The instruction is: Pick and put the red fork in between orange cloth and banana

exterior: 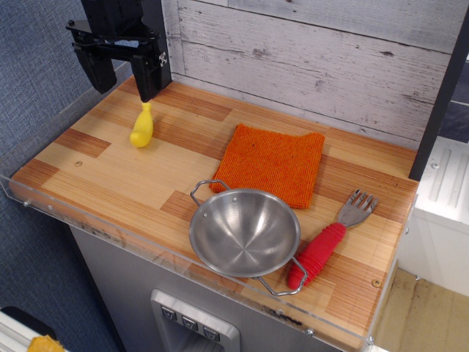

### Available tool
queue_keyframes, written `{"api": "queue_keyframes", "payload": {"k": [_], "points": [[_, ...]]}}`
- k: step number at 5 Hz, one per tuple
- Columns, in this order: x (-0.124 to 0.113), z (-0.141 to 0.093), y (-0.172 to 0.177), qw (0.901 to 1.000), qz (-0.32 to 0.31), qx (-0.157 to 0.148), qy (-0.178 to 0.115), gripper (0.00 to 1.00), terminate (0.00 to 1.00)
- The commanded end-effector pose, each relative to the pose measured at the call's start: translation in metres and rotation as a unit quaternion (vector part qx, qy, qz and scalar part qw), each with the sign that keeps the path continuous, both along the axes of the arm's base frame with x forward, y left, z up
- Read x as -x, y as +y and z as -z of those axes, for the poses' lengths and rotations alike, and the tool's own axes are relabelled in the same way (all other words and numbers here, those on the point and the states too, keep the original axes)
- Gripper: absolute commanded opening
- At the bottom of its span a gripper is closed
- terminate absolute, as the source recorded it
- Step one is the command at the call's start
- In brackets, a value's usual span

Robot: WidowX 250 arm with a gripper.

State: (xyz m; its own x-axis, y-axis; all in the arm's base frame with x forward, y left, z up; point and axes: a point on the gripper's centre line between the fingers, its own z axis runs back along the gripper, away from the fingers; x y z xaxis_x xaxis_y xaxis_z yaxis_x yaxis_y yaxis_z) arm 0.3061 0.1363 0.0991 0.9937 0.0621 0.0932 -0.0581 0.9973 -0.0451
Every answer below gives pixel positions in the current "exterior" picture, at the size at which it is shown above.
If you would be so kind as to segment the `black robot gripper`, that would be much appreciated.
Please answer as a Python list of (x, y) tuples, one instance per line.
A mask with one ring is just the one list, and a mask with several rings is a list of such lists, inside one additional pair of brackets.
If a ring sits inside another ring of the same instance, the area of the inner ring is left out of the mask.
[(159, 33), (144, 24), (143, 1), (82, 1), (86, 18), (69, 20), (73, 49), (92, 86), (106, 93), (117, 77), (111, 59), (130, 61), (142, 102), (162, 89)]

